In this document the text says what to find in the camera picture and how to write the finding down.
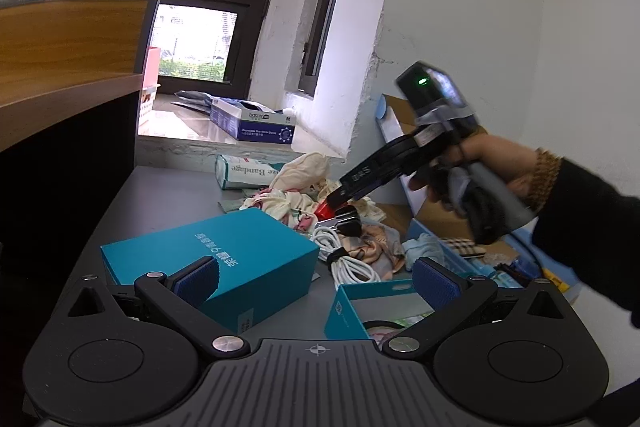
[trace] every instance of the wooden shelf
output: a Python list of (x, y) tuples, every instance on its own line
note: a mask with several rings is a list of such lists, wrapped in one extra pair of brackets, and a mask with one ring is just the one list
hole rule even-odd
[(28, 69), (0, 73), (0, 151), (141, 87), (141, 74)]

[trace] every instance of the pink box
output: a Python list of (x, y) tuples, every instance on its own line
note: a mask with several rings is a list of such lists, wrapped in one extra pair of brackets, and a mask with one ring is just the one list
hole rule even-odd
[(155, 86), (158, 83), (158, 68), (160, 67), (160, 48), (149, 46), (146, 51), (145, 76), (142, 87)]

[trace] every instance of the gray desk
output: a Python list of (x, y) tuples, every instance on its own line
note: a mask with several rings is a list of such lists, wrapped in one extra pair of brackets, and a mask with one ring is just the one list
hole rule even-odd
[[(84, 247), (65, 291), (82, 274), (105, 277), (100, 245), (219, 216), (220, 200), (241, 197), (239, 190), (221, 190), (209, 172), (136, 167)], [(252, 346), (261, 338), (325, 338), (334, 280), (323, 263), (318, 262), (316, 271), (320, 279), (311, 283), (308, 295), (244, 333)]]

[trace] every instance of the nitrile gloves box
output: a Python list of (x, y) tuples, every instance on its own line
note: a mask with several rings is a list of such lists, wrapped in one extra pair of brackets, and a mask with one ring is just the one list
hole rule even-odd
[(200, 311), (236, 333), (306, 295), (318, 246), (258, 208), (105, 245), (117, 284), (142, 274), (172, 274), (204, 255), (217, 258), (220, 284)]
[(236, 140), (289, 144), (296, 117), (246, 100), (213, 97), (209, 119)]

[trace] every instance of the black sleeve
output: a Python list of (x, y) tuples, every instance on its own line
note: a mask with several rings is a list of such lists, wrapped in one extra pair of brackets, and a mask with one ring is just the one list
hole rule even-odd
[(640, 327), (640, 200), (568, 160), (539, 215), (533, 244), (596, 292), (635, 311)]

